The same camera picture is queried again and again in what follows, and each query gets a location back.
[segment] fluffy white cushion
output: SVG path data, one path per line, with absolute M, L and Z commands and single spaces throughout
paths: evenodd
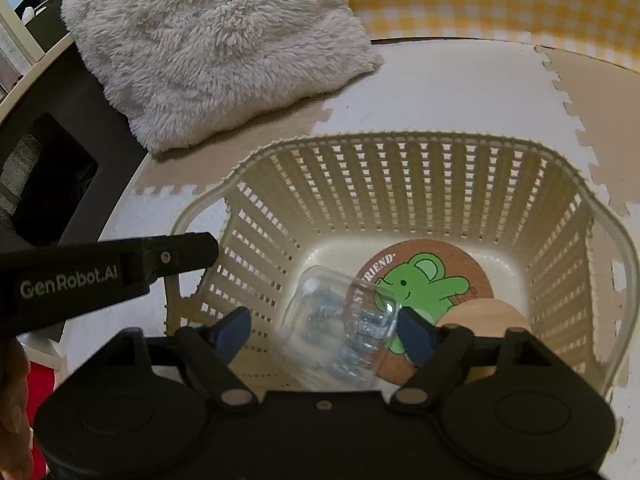
M 62 11 L 108 101 L 158 153 L 375 70 L 348 1 L 63 0 Z

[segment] round coaster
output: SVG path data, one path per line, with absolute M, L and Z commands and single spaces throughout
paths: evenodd
M 457 304 L 494 296 L 484 270 L 469 254 L 428 238 L 407 240 L 380 251 L 357 277 L 388 288 L 402 306 L 412 307 L 433 324 Z M 378 376 L 403 384 L 414 372 L 400 338 L 394 336 Z

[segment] human hand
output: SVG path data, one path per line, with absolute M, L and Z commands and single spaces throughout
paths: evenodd
M 28 480 L 33 472 L 26 414 L 29 370 L 17 340 L 0 342 L 0 473 L 5 480 Z

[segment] white plastic basket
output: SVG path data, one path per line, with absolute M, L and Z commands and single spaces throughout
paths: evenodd
M 471 254 L 495 297 L 527 316 L 534 334 L 601 394 L 614 384 L 639 311 L 632 239 L 579 172 L 528 140 L 479 134 L 396 132 L 276 142 L 198 196 L 172 234 L 218 200 L 228 218 L 220 258 L 188 298 L 165 279 L 167 333 L 212 323 L 241 304 L 253 333 L 232 369 L 256 391 L 295 387 L 271 360 L 274 323 L 298 277 L 323 264 L 355 275 L 382 248 L 437 238 Z M 591 230 L 601 224 L 626 273 L 622 326 L 609 354 L 595 343 L 615 305 L 596 301 Z

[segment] green elephant cartoon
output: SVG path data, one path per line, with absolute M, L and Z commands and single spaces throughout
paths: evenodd
M 411 307 L 435 324 L 453 307 L 450 297 L 469 290 L 468 279 L 462 276 L 445 278 L 445 273 L 445 265 L 439 257 L 433 253 L 419 253 L 377 279 L 376 285 L 384 286 L 395 301 Z M 380 295 L 376 294 L 377 306 L 383 309 L 383 303 Z M 388 348 L 395 354 L 404 353 L 397 335 L 391 339 Z

